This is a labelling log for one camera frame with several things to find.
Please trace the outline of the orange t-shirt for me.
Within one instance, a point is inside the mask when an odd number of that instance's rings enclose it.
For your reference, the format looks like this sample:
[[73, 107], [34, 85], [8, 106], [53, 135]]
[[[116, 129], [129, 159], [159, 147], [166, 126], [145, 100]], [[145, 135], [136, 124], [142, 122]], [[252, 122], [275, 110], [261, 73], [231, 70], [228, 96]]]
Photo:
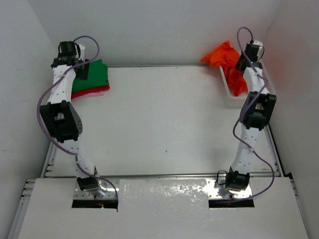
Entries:
[[235, 68], [239, 58], [239, 53], [230, 45], [230, 42], [225, 41], [203, 56], [200, 61], [210, 67], [222, 67], [229, 90], [238, 97], [248, 91], [243, 73]]

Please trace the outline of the green t-shirt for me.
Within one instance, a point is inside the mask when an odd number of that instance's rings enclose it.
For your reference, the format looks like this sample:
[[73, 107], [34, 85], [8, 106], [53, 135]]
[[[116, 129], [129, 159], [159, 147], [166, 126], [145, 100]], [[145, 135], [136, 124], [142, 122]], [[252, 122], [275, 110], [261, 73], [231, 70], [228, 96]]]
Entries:
[[93, 85], [93, 87], [103, 86], [109, 84], [108, 80], [108, 67], [102, 60], [96, 60], [90, 63], [88, 79], [79, 80], [75, 79], [73, 85]]

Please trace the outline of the red t-shirt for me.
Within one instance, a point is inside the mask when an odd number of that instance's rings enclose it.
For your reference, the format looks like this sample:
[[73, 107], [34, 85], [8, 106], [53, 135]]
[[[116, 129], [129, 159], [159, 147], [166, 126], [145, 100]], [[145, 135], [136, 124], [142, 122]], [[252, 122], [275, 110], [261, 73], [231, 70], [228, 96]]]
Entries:
[[98, 92], [98, 91], [107, 91], [110, 89], [110, 84], [103, 86], [93, 87], [93, 85], [78, 85], [75, 84], [72, 87], [72, 93], [75, 92]]

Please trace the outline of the pink t-shirt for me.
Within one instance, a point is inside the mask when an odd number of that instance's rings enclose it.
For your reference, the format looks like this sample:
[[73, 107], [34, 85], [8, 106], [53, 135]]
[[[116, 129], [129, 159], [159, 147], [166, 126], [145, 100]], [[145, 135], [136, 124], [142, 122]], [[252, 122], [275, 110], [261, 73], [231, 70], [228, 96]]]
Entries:
[[76, 98], [87, 98], [87, 97], [98, 97], [104, 95], [104, 91], [98, 91], [98, 92], [75, 92], [72, 93], [71, 99]]

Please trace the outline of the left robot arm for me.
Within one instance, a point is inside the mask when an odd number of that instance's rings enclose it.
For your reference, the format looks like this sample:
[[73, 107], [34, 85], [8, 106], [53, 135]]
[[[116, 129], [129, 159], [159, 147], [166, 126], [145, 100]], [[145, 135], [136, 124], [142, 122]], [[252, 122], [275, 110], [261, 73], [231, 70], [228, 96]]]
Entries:
[[59, 43], [58, 55], [51, 64], [53, 84], [39, 99], [37, 119], [45, 135], [57, 148], [70, 155], [80, 190], [102, 197], [107, 192], [106, 184], [95, 165], [81, 155], [83, 124], [71, 104], [73, 82], [91, 62], [85, 60], [84, 52], [85, 46], [75, 41]]

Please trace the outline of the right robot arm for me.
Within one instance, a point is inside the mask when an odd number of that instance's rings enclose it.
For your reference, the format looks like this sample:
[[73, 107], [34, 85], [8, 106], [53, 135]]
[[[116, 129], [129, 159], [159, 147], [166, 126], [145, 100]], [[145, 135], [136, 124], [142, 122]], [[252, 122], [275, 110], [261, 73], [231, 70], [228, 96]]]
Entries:
[[277, 100], [267, 89], [268, 80], [262, 77], [263, 68], [257, 58], [250, 59], [242, 53], [236, 65], [243, 73], [248, 95], [235, 124], [241, 124], [241, 136], [236, 137], [239, 140], [237, 153], [225, 179], [225, 187], [232, 191], [245, 190], [249, 184], [255, 144], [260, 132], [268, 125]]

